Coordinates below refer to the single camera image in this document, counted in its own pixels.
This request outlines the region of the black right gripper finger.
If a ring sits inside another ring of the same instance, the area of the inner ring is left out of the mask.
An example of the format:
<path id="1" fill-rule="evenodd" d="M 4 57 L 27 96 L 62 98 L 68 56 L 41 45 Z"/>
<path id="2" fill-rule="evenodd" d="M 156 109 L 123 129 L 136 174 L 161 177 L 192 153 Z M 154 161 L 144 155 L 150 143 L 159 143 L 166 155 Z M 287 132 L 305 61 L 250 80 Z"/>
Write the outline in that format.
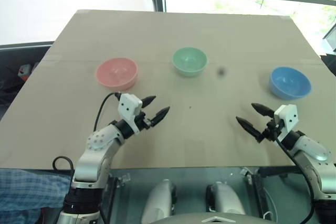
<path id="1" fill-rule="evenodd" d="M 252 103 L 251 106 L 262 116 L 274 117 L 274 110 L 263 104 Z"/>
<path id="2" fill-rule="evenodd" d="M 256 130 L 250 122 L 238 116 L 236 117 L 236 120 L 246 132 L 255 138 L 257 142 L 261 142 L 263 140 L 263 135 Z"/>

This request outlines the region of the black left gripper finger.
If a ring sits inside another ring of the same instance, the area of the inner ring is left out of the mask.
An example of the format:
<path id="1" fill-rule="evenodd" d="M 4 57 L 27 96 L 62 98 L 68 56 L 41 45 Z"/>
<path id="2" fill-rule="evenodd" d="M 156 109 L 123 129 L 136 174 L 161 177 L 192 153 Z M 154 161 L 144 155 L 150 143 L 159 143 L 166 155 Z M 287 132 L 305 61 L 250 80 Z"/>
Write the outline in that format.
<path id="1" fill-rule="evenodd" d="M 156 115 L 155 117 L 151 120 L 151 125 L 152 126 L 156 126 L 158 123 L 160 123 L 164 117 L 167 115 L 168 111 L 169 111 L 170 107 L 166 107 L 161 109 Z"/>
<path id="2" fill-rule="evenodd" d="M 145 108 L 146 106 L 148 106 L 155 98 L 156 98 L 155 95 L 151 95 L 151 96 L 143 98 L 141 100 L 142 101 L 142 108 Z"/>

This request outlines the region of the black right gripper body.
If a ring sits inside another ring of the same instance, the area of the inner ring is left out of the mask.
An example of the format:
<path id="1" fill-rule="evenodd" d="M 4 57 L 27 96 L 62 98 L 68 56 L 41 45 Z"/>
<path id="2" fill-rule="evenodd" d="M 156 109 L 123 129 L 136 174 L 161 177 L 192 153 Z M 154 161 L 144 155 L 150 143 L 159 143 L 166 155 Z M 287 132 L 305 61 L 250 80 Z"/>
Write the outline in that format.
<path id="1" fill-rule="evenodd" d="M 261 133 L 260 139 L 261 142 L 264 139 L 275 142 L 278 139 L 278 136 L 281 134 L 281 130 L 285 127 L 283 119 L 280 119 L 276 122 L 275 119 L 271 119 L 267 124 L 264 131 Z"/>

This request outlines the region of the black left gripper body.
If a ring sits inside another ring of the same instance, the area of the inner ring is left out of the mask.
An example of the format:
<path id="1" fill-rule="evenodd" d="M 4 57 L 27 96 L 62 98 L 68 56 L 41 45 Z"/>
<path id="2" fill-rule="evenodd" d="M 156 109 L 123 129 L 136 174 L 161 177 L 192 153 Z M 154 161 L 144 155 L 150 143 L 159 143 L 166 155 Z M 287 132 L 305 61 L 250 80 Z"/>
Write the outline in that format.
<path id="1" fill-rule="evenodd" d="M 137 115 L 134 119 L 134 122 L 139 129 L 139 131 L 142 131 L 143 129 L 148 130 L 151 127 L 154 127 L 153 122 L 150 119 L 147 119 L 146 114 L 144 112 L 140 112 L 139 115 Z"/>

